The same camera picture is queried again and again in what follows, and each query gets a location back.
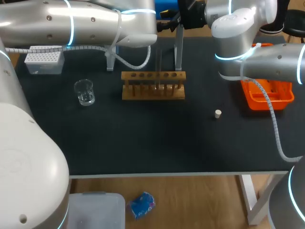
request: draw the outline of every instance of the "table surface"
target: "table surface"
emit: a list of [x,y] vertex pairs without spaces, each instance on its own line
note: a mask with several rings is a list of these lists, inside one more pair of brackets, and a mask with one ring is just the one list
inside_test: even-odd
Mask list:
[[[283,37],[256,42],[283,43]],[[162,68],[174,69],[172,38],[160,38]],[[122,101],[121,71],[106,72],[104,53],[64,54],[61,75],[30,75],[20,58],[16,68],[33,115],[67,158],[70,175],[287,171],[275,144],[269,112],[248,108],[240,82],[219,77],[213,40],[185,38],[185,100]],[[120,55],[141,64],[146,49],[120,48]],[[144,71],[154,71],[155,45]],[[95,104],[81,107],[73,91],[80,79],[94,84]],[[294,84],[295,100],[276,112],[284,153],[303,154],[305,90]],[[223,114],[214,119],[216,109]]]

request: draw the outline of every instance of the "test tube rack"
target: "test tube rack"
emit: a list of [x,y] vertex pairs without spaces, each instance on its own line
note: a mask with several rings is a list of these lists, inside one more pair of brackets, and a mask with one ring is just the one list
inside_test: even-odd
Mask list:
[[123,100],[185,99],[185,72],[122,72]]

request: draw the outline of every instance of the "white box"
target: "white box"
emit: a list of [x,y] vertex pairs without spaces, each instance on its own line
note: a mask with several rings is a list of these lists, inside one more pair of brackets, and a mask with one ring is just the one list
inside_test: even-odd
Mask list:
[[[31,46],[30,49],[50,49],[61,46]],[[30,74],[61,74],[65,58],[63,52],[27,54],[25,64]]]
[[67,229],[125,229],[125,199],[116,193],[69,196]]

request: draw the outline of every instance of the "orange container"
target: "orange container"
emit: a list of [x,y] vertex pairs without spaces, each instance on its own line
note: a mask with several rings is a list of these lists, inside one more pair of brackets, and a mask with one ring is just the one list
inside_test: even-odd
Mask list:
[[[270,43],[263,43],[262,47],[271,46]],[[273,81],[273,80],[257,80],[267,92],[273,109],[283,110],[291,103],[295,96],[292,93],[292,83]],[[241,81],[244,94],[246,96],[249,107],[255,111],[269,110],[268,103],[264,98],[261,90],[253,82]]]

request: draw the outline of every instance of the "small white cylinder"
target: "small white cylinder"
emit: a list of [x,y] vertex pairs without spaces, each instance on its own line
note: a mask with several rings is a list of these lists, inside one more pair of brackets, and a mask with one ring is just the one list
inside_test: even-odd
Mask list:
[[219,118],[221,115],[221,110],[216,110],[215,111],[215,118]]

